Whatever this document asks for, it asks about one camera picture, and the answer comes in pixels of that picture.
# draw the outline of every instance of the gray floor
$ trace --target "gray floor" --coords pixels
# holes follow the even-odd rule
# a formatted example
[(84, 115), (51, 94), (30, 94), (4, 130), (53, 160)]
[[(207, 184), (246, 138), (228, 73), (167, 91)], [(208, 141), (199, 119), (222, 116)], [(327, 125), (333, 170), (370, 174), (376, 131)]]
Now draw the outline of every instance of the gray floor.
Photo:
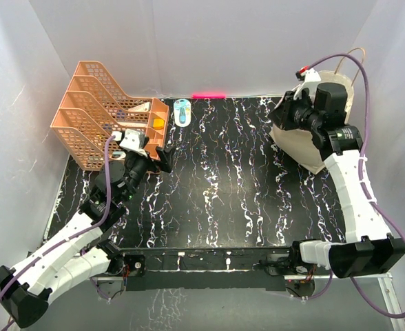
[[(326, 280), (318, 281), (322, 288)], [(385, 308), (377, 279), (360, 279)], [(117, 287), (103, 284), (105, 291)], [(322, 297), (290, 300), (263, 290), (155, 290), (125, 292), (108, 305), (90, 282), (57, 299), (27, 330), (393, 330), (391, 320), (372, 310), (348, 279), (334, 279)]]

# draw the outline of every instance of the white wall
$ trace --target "white wall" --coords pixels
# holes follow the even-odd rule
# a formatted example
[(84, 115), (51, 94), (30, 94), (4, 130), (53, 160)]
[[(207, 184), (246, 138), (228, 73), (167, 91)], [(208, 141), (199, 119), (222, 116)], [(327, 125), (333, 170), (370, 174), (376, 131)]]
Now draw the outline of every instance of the white wall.
[(63, 65), (102, 61), (128, 93), (281, 93), (348, 50), (375, 0), (30, 0)]
[[(68, 81), (28, 1), (0, 1), (0, 265), (42, 238), (68, 155), (49, 129)], [(7, 319), (0, 308), (0, 329)]]
[[(379, 204), (405, 230), (405, 1), (379, 1), (354, 44), (366, 48), (371, 86), (369, 176)], [(356, 93), (363, 94), (360, 86)], [(363, 108), (351, 116), (361, 122)], [(402, 260), (393, 276), (405, 310)]]

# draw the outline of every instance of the bag handle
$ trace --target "bag handle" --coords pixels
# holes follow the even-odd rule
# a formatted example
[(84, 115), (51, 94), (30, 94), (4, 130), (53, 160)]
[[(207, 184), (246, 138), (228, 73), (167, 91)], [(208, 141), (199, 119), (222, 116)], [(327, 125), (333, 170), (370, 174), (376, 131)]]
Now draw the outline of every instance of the bag handle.
[[(350, 50), (348, 52), (348, 54), (354, 52), (355, 50), (361, 50), (362, 51), (363, 55), (362, 55), (362, 60), (360, 61), (360, 63), (363, 64), (363, 62), (365, 61), (365, 57), (366, 57), (366, 50), (364, 48), (362, 48), (362, 47), (356, 47), (356, 48), (353, 48), (352, 50)], [(345, 60), (345, 59), (346, 59), (346, 57), (342, 57), (340, 59), (339, 64), (337, 65), (337, 68), (334, 70), (334, 74), (337, 74), (339, 72), (340, 66), (342, 65), (343, 60)], [(355, 73), (355, 76), (354, 76), (353, 82), (351, 83), (351, 86), (354, 85), (354, 81), (357, 78), (357, 75), (359, 74), (359, 72), (360, 72), (360, 69), (357, 70), (357, 72)]]

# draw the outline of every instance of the marble surface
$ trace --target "marble surface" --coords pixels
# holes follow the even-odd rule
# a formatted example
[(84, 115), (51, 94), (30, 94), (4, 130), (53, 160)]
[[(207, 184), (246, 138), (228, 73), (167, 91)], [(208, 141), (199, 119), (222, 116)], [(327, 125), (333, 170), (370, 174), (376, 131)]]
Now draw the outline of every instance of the marble surface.
[[(120, 248), (288, 246), (297, 239), (344, 240), (327, 171), (313, 175), (272, 144), (272, 98), (192, 100), (191, 124), (174, 125), (171, 174), (146, 175), (112, 229)], [(47, 233), (60, 230), (87, 197), (95, 172), (70, 159)]]

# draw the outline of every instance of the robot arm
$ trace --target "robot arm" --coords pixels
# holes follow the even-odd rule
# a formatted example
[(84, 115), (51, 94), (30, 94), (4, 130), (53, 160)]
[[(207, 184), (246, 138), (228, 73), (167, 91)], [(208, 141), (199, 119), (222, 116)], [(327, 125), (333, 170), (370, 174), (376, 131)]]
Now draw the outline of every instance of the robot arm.
[[(106, 180), (104, 167), (95, 179), (90, 197), (81, 204), (72, 219), (28, 258), (7, 268), (0, 267), (0, 292), (6, 291), (1, 298), (2, 306), (21, 328), (26, 328), (43, 316), (48, 306), (60, 295), (82, 281), (104, 272), (119, 271), (123, 258), (118, 248), (109, 241), (93, 247), (82, 256), (78, 253), (88, 244), (102, 236), (118, 219), (125, 214), (124, 204), (135, 194), (141, 179), (147, 171), (170, 172), (175, 149), (157, 148), (160, 160), (150, 158), (143, 148), (149, 141), (143, 133), (126, 130), (124, 134), (115, 132), (115, 140), (122, 141), (125, 149), (124, 163), (110, 161), (111, 204), (110, 211), (100, 226), (88, 230), (97, 224), (105, 214)], [(50, 248), (58, 245), (51, 252)], [(29, 265), (38, 261), (8, 288), (7, 284), (23, 272)]]
[[(298, 72), (304, 83), (288, 91), (269, 118), (282, 130), (308, 130), (337, 189), (346, 228), (346, 243), (319, 240), (295, 241), (279, 268), (324, 266), (339, 278), (387, 272), (405, 254), (401, 238), (394, 239), (382, 216), (360, 185), (358, 163), (362, 138), (344, 123), (347, 94), (337, 83), (319, 83), (313, 69)], [(317, 88), (314, 101), (309, 94)], [(374, 197), (366, 169), (363, 179)]]

